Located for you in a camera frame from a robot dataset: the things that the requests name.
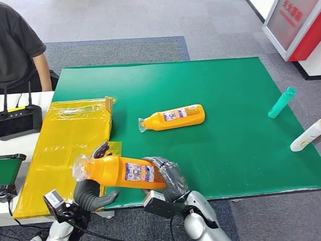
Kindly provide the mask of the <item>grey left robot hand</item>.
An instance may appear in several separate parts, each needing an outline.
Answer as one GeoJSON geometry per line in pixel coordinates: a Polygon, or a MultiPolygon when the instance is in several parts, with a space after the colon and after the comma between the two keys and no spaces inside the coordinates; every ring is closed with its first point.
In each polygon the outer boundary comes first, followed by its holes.
{"type": "Polygon", "coordinates": [[[88,212],[112,204],[118,195],[118,190],[113,190],[106,196],[100,196],[100,184],[90,179],[77,182],[73,192],[74,201],[88,212]]]}

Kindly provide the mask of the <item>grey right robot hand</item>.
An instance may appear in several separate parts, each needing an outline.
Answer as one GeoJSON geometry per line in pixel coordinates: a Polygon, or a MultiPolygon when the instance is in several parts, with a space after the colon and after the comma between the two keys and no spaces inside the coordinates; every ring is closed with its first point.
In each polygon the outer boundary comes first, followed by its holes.
{"type": "Polygon", "coordinates": [[[163,191],[166,201],[175,202],[190,192],[188,182],[177,163],[163,157],[144,157],[143,160],[158,168],[167,185],[163,191]]]}

